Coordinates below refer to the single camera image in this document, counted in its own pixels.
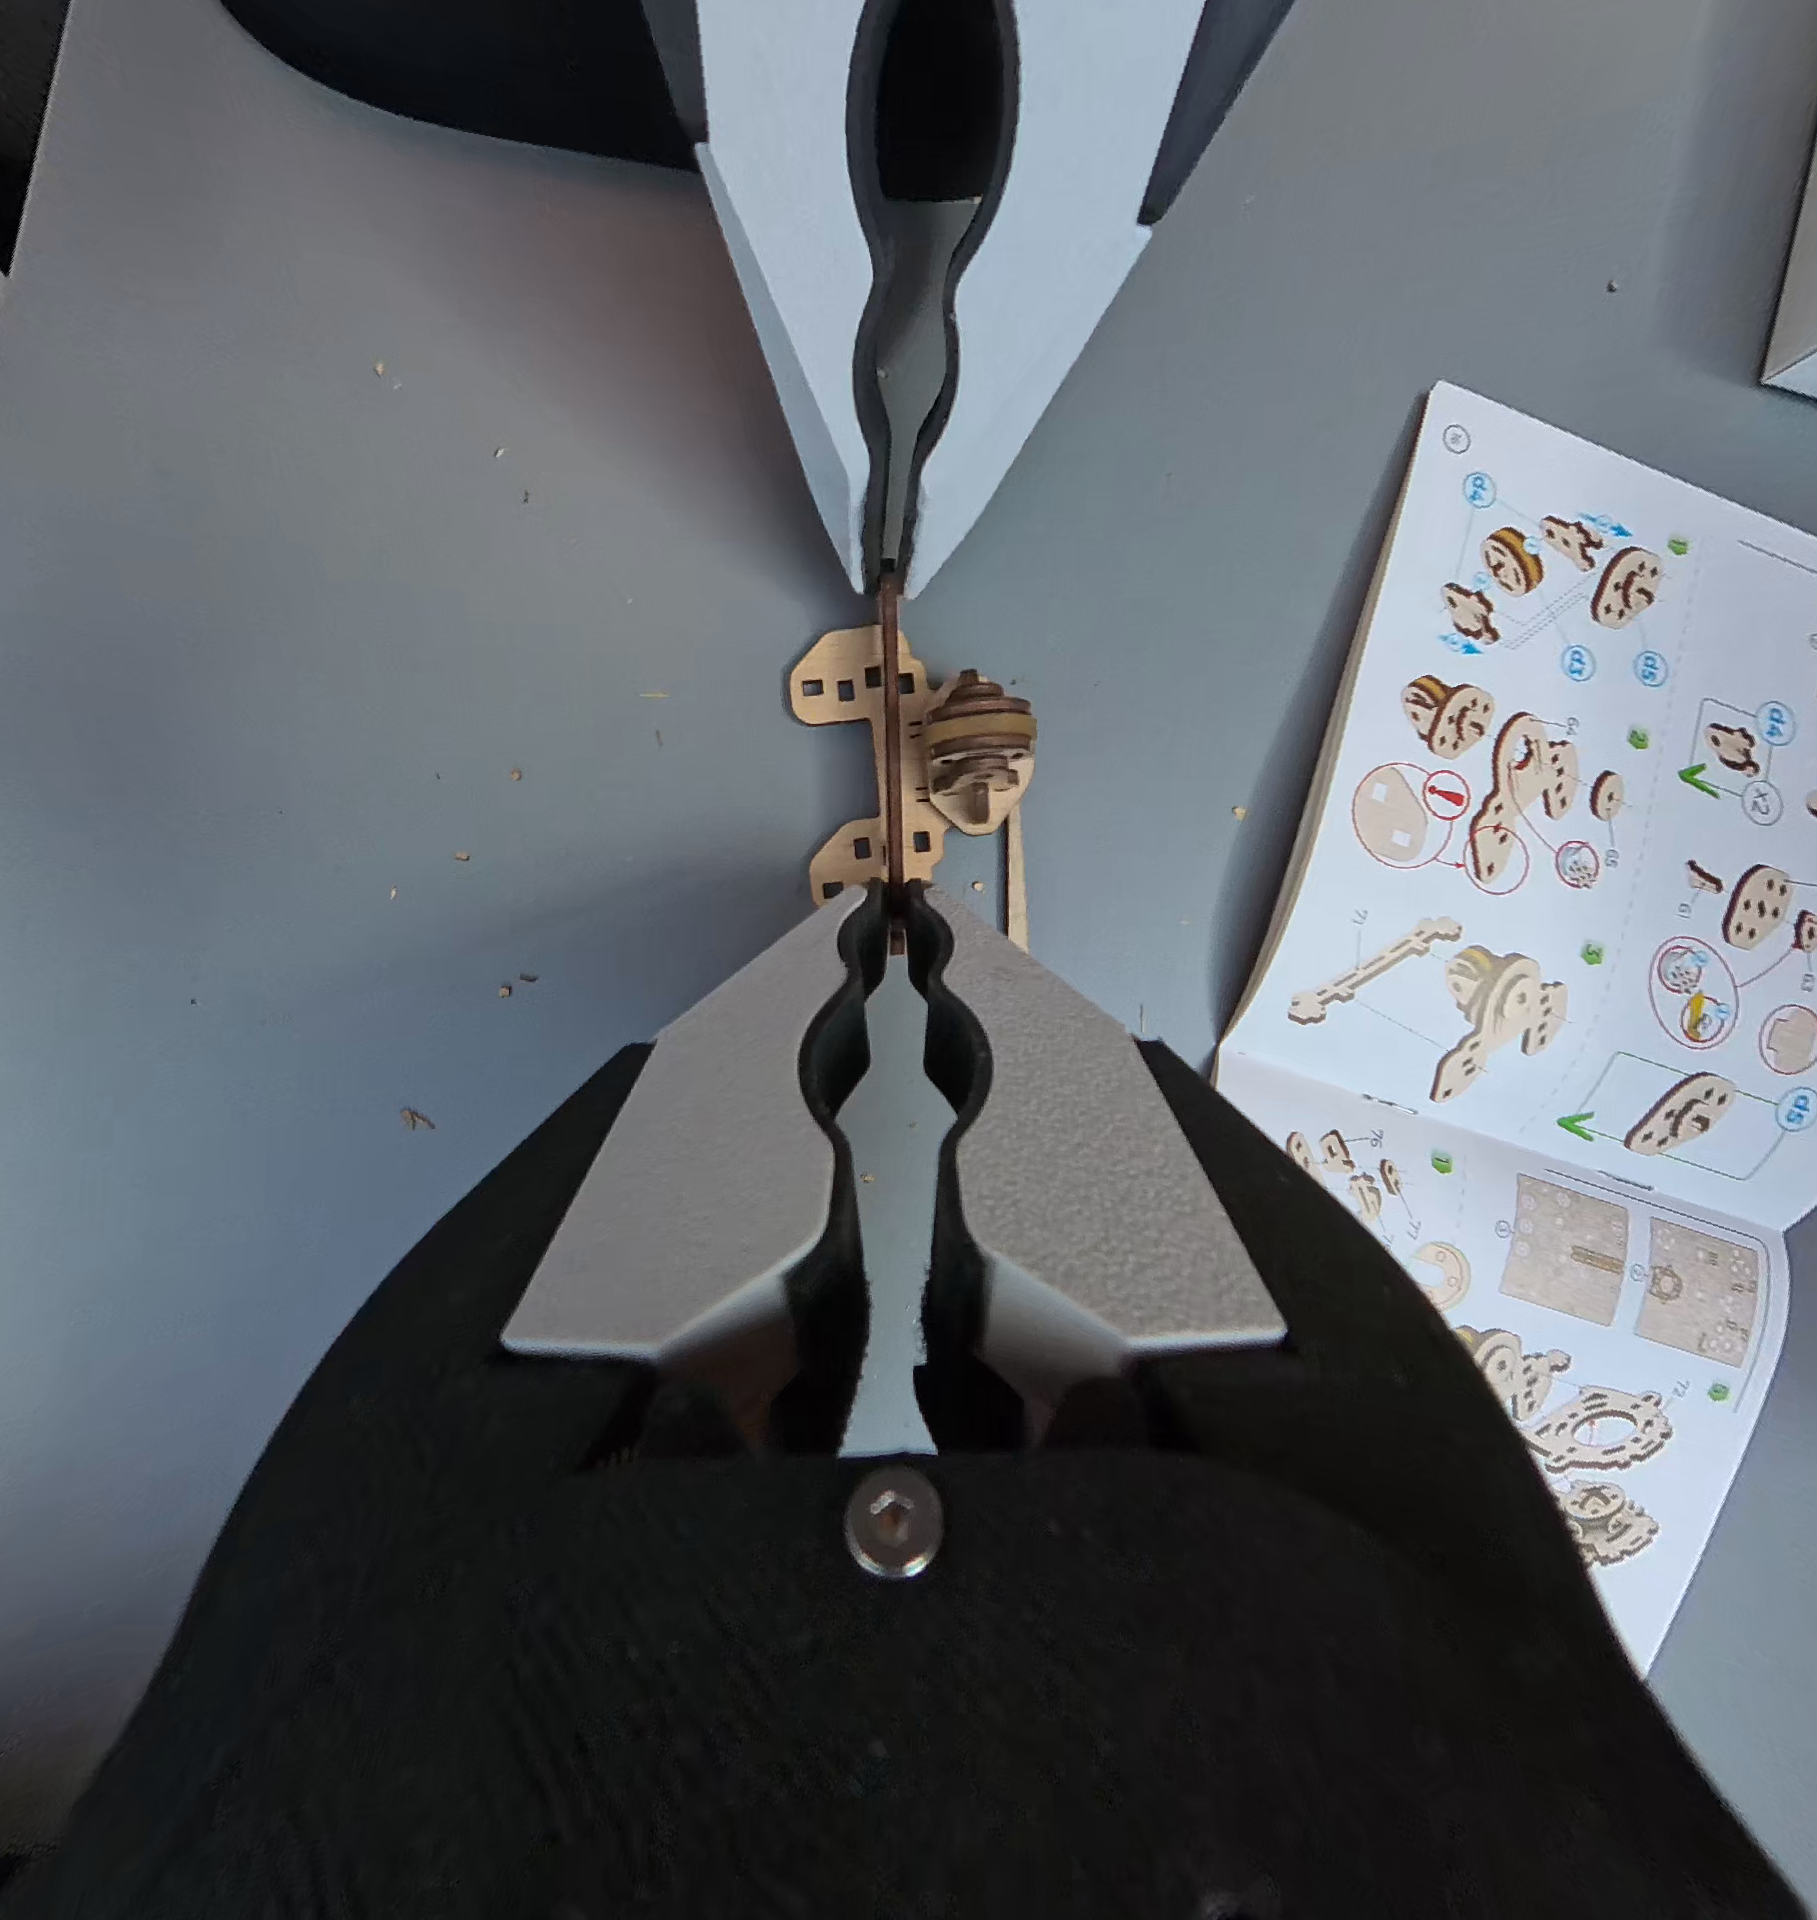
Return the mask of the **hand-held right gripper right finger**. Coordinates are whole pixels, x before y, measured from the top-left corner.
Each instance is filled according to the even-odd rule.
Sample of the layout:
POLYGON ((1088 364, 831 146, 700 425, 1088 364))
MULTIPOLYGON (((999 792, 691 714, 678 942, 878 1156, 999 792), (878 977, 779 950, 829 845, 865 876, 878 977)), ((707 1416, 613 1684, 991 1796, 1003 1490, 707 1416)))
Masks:
POLYGON ((917 1368, 940 1450, 1012 1450, 1087 1380, 1270 1346, 1283 1317, 1121 1024, 915 886, 941 1140, 917 1368))

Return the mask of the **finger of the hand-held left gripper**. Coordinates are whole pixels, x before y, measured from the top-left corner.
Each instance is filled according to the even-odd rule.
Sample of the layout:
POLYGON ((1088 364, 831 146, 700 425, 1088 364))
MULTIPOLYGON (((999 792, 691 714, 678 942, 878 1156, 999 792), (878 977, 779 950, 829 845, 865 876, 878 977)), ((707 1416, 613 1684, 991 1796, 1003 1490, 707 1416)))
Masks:
POLYGON ((906 592, 980 520, 1111 303, 1202 14, 1197 2, 1014 2, 1006 177, 960 274, 959 388, 918 478, 906 592))
POLYGON ((878 340, 896 274, 877 81, 896 5, 698 2, 696 162, 799 463, 853 588, 888 568, 878 340))

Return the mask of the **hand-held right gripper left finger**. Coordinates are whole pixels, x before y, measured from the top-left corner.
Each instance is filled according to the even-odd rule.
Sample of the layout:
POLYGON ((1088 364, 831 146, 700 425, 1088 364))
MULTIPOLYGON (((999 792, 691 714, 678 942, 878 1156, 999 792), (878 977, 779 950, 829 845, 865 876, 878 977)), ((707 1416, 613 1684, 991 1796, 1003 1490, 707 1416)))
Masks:
POLYGON ((882 889, 843 891, 665 1025, 505 1348, 647 1361, 755 1447, 835 1450, 870 1330, 835 1118, 878 977, 882 889))

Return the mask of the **wooden model drum plate assembly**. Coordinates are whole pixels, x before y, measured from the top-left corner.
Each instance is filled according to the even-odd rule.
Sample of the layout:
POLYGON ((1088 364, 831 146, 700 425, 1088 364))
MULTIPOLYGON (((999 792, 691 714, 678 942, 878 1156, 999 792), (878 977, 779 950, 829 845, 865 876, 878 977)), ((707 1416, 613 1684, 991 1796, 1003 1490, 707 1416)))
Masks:
MULTIPOLYGON (((906 639, 899 639, 899 691, 906 877, 929 881, 950 831, 995 835, 1021 802, 1033 773, 1036 721, 1026 699, 973 670, 933 685, 906 639)), ((807 727, 866 723, 877 781, 878 627, 820 636, 790 671, 789 705, 807 727)))

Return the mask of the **wooden key-shaped strip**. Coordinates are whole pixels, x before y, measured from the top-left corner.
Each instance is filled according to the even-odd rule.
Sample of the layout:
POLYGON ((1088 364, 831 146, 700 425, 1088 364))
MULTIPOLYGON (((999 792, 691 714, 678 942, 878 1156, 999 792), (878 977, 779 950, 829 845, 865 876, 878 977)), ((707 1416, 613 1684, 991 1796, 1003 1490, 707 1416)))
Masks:
POLYGON ((906 827, 903 827, 903 766, 902 766, 902 691, 899 691, 899 568, 896 558, 882 564, 877 579, 878 623, 878 685, 883 711, 883 759, 877 792, 883 806, 890 955, 906 953, 906 827))

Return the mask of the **black wrist rest pad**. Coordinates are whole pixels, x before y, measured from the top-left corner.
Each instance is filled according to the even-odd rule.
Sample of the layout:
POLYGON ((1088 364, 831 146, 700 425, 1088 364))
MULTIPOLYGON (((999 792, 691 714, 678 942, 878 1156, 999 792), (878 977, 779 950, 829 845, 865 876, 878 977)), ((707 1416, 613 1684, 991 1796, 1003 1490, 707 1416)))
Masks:
POLYGON ((698 64, 691 5, 227 2, 277 60, 454 131, 692 171, 672 81, 698 64))

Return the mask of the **open instruction booklet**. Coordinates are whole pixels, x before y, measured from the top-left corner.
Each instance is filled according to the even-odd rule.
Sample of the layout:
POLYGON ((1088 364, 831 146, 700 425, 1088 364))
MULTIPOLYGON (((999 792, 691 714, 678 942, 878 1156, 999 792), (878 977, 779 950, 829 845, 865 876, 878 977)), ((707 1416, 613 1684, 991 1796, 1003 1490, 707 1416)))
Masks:
POLYGON ((1213 1085, 1465 1340, 1650 1667, 1817 1206, 1817 540, 1434 386, 1213 1085))

